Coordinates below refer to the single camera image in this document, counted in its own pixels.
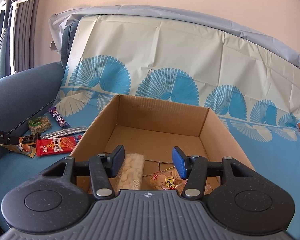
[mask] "sofa armrest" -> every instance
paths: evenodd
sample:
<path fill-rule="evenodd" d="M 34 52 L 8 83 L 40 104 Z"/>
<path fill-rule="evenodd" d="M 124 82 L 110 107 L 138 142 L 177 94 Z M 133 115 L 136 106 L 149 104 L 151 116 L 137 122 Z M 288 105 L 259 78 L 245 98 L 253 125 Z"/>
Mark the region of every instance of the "sofa armrest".
<path fill-rule="evenodd" d="M 43 115 L 52 105 L 63 75 L 62 64 L 55 62 L 0 79 L 0 130 L 23 135 L 31 116 Z M 0 158 L 6 152 L 0 147 Z"/>

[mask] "gray gripper base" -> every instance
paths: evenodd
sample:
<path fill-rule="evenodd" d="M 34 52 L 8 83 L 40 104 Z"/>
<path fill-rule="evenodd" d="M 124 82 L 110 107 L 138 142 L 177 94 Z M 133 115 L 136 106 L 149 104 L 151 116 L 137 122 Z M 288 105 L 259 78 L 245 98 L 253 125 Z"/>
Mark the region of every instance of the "gray gripper base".
<path fill-rule="evenodd" d="M 98 201 L 78 224 L 64 231 L 31 235 L 12 228 L 0 240 L 292 240 L 279 232 L 243 236 L 230 232 L 207 214 L 198 201 L 175 190 L 122 190 L 118 197 Z"/>

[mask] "snack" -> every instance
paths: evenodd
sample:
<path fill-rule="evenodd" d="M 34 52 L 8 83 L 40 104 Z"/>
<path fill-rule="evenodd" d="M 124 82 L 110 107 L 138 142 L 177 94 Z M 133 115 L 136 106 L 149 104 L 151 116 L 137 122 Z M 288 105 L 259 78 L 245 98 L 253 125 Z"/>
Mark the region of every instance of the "snack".
<path fill-rule="evenodd" d="M 39 138 L 40 138 L 40 134 L 37 133 L 37 134 L 19 137 L 19 140 L 21 140 L 21 143 L 23 143 L 23 144 L 34 145 L 34 147 L 35 147 L 35 144 Z"/>
<path fill-rule="evenodd" d="M 114 187 L 116 194 L 120 189 L 140 189 L 144 163 L 145 156 L 142 154 L 128 153 L 125 155 Z"/>
<path fill-rule="evenodd" d="M 154 189 L 176 189 L 180 195 L 188 181 L 187 179 L 181 179 L 175 167 L 166 169 L 164 171 L 159 171 L 144 177 L 150 177 L 149 183 Z M 207 184 L 204 192 L 207 192 L 210 188 L 211 186 Z"/>
<path fill-rule="evenodd" d="M 19 137 L 18 145 L 13 145 L 13 144 L 9 144 L 9 145 L 0 144 L 0 145 L 4 148 L 7 148 L 8 150 L 10 150 L 12 152 L 22 153 L 24 155 L 27 155 L 27 156 L 33 158 L 35 155 L 35 152 L 36 152 L 36 148 L 34 148 L 30 145 L 21 143 L 22 139 L 23 139 L 23 137 Z"/>
<path fill-rule="evenodd" d="M 80 138 L 81 135 L 37 140 L 37 156 L 70 153 L 77 145 Z"/>
<path fill-rule="evenodd" d="M 28 124 L 31 134 L 45 132 L 52 126 L 49 118 L 45 115 L 31 119 Z"/>
<path fill-rule="evenodd" d="M 56 107 L 53 106 L 48 109 L 48 113 L 56 120 L 61 128 L 69 127 L 70 125 L 66 122 L 66 120 L 59 114 Z"/>
<path fill-rule="evenodd" d="M 85 132 L 86 130 L 87 130 L 87 127 L 85 127 L 85 126 L 72 127 L 72 128 L 67 128 L 67 129 L 43 134 L 43 135 L 41 135 L 41 139 L 52 139 L 52 138 L 57 138 L 57 137 L 63 137 L 63 136 L 70 135 L 70 134 Z"/>

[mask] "garment steamer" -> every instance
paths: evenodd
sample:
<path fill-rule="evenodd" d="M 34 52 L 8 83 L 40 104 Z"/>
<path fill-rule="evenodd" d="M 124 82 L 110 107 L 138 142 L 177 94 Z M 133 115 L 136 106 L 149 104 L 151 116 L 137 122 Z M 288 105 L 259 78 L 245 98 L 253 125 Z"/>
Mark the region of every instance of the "garment steamer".
<path fill-rule="evenodd" d="M 3 20 L 3 27 L 2 27 L 2 32 L 0 36 L 0 51 L 2 49 L 2 44 L 5 39 L 9 23 L 12 26 L 10 28 L 10 69 L 11 69 L 11 74 L 14 74 L 14 50 L 13 50 L 13 45 L 14 45 L 14 25 L 15 25 L 15 18 L 16 18 L 16 10 L 19 7 L 19 4 L 25 1 L 29 0 L 17 0 L 15 2 L 12 2 L 13 0 L 3 0 L 0 3 L 0 10 L 5 11 L 4 12 L 4 20 Z"/>

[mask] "round button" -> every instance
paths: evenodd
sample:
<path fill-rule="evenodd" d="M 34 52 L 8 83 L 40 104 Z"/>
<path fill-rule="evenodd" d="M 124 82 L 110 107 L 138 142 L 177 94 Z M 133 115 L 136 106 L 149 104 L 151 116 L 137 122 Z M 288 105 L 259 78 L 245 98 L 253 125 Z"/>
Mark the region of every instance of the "round button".
<path fill-rule="evenodd" d="M 196 197 L 200 195 L 200 191 L 196 188 L 189 188 L 185 191 L 187 197 Z"/>
<path fill-rule="evenodd" d="M 112 190 L 109 188 L 101 188 L 98 189 L 96 193 L 100 197 L 108 197 L 112 194 Z"/>
<path fill-rule="evenodd" d="M 257 190 L 242 191 L 235 196 L 234 200 L 240 208 L 249 212 L 261 212 L 272 205 L 271 197 Z"/>
<path fill-rule="evenodd" d="M 53 190 L 38 190 L 25 198 L 27 208 L 33 211 L 49 211 L 62 202 L 62 196 Z"/>

